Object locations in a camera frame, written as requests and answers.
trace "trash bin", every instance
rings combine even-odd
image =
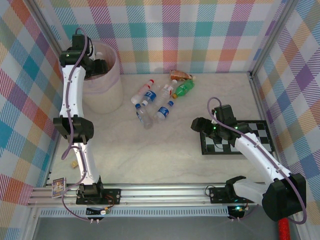
[[[97,114],[111,113],[119,108],[124,99],[120,79],[120,67],[117,53],[101,41],[92,41],[96,50],[96,59],[104,59],[108,73],[93,76],[83,83],[83,101]]]

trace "chessboard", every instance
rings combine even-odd
[[[260,143],[270,153],[275,151],[274,143],[272,141],[270,131],[265,120],[239,120],[238,123],[247,123],[257,136]],[[201,151],[202,155],[229,155],[241,154],[237,148],[228,144],[227,140],[220,142],[209,138],[205,133],[200,132]]]

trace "plastic bottle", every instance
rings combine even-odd
[[[131,102],[133,104],[138,104],[141,102],[142,98],[146,94],[146,92],[151,88],[151,86],[155,83],[153,79],[150,79],[146,84],[144,84],[138,91],[136,95],[131,98]]]
[[[182,83],[180,86],[176,88],[175,93],[172,95],[172,98],[176,99],[177,97],[186,95],[186,93],[193,89],[194,86],[195,83],[192,79],[186,80],[184,83]]]
[[[147,106],[148,104],[152,103],[156,99],[159,89],[160,85],[153,85],[152,89],[147,91],[143,96],[142,104]]]
[[[160,109],[154,115],[154,120],[161,123],[169,114],[169,109],[174,105],[173,101],[169,101],[165,106],[160,107]]]
[[[140,122],[143,124],[144,129],[150,129],[153,125],[152,118],[147,113],[147,110],[144,105],[139,103],[135,105],[136,115],[138,116]]]
[[[157,98],[154,101],[154,105],[158,108],[162,107],[162,105],[170,98],[174,91],[174,87],[177,84],[177,80],[172,80],[171,84],[166,84],[159,92]]]

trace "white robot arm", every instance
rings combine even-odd
[[[79,204],[103,204],[107,194],[96,168],[91,148],[94,125],[84,118],[82,107],[84,80],[108,72],[106,61],[95,59],[95,56],[95,47],[90,38],[76,33],[72,36],[72,47],[63,51],[59,57],[64,83],[63,101],[59,117],[53,119],[53,124],[75,151],[82,179],[77,204],[78,202]]]
[[[247,123],[238,123],[230,105],[220,105],[212,110],[211,120],[198,117],[191,128],[204,132],[214,141],[227,140],[236,147],[256,168],[265,184],[258,184],[244,176],[226,181],[225,192],[232,202],[245,198],[261,205],[274,221],[304,211],[306,205],[306,180],[300,174],[292,174],[282,166],[259,142]]]

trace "marble surface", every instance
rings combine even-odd
[[[83,104],[84,116],[94,124],[92,150],[103,183],[221,183],[239,175],[263,181],[243,155],[202,155],[199,133],[190,128],[195,118],[210,118],[207,101],[212,96],[230,104],[238,120],[259,120],[245,73],[196,74],[194,88],[175,100],[167,119],[145,130],[130,98],[149,79],[164,85],[169,75],[122,75],[123,103],[112,113],[96,114]],[[48,183],[60,177],[69,183],[80,179],[79,168],[71,167],[74,153],[61,160],[67,145],[62,138]]]

